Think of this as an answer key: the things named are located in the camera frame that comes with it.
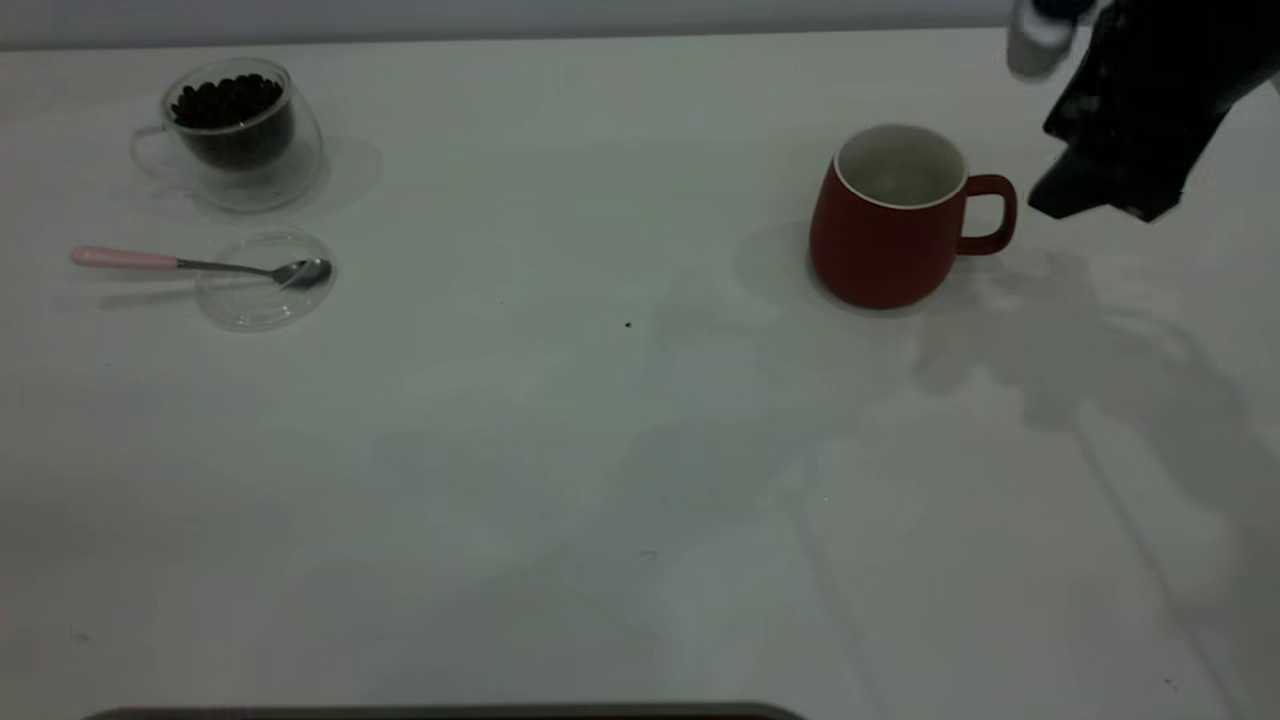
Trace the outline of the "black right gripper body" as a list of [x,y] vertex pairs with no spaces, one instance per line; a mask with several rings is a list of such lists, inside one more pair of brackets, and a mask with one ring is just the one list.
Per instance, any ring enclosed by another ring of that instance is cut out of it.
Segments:
[[1199,152],[1277,73],[1276,1],[1111,1],[1044,122],[1068,143]]

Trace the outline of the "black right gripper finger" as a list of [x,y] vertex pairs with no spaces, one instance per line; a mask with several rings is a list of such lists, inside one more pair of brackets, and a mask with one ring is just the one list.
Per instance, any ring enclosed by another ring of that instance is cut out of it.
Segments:
[[1106,150],[1105,205],[1151,223],[1180,201],[1201,150]]
[[1064,149],[1033,184],[1028,205],[1052,219],[1112,208],[1120,164],[1121,154],[1115,150]]

